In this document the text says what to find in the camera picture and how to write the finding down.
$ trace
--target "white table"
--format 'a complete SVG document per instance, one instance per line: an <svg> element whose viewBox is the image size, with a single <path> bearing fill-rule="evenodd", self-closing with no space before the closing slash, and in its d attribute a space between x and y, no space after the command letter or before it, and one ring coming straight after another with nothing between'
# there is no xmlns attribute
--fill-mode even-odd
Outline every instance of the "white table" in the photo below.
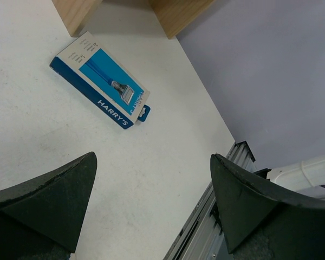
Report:
<svg viewBox="0 0 325 260"><path fill-rule="evenodd" d="M176 39L144 2L106 1L88 30L151 91L121 129L49 68L73 39L50 0L0 0L0 190L94 151L77 260L162 259L234 140Z"/></svg>

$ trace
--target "box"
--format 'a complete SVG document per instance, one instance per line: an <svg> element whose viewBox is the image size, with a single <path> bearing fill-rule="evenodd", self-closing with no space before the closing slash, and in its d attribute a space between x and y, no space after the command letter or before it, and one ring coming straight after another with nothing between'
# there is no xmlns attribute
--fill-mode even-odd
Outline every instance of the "box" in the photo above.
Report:
<svg viewBox="0 0 325 260"><path fill-rule="evenodd" d="M149 91L89 32L56 55L50 66L122 128L147 118Z"/></svg>

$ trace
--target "wood grain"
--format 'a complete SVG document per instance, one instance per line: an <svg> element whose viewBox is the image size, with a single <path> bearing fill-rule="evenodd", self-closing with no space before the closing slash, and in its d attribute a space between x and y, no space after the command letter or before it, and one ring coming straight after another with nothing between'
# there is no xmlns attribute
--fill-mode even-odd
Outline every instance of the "wood grain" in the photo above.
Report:
<svg viewBox="0 0 325 260"><path fill-rule="evenodd" d="M167 37L171 39L215 0L149 0Z"/></svg>
<svg viewBox="0 0 325 260"><path fill-rule="evenodd" d="M77 37L102 0L52 0L72 37Z"/></svg>

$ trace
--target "wall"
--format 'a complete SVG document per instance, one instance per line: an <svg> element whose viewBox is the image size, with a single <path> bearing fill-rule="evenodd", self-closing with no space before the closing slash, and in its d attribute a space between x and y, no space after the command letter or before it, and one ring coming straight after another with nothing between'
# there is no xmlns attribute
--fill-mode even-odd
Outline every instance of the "wall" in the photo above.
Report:
<svg viewBox="0 0 325 260"><path fill-rule="evenodd" d="M325 154L325 0L218 0L178 39L258 168Z"/></svg>

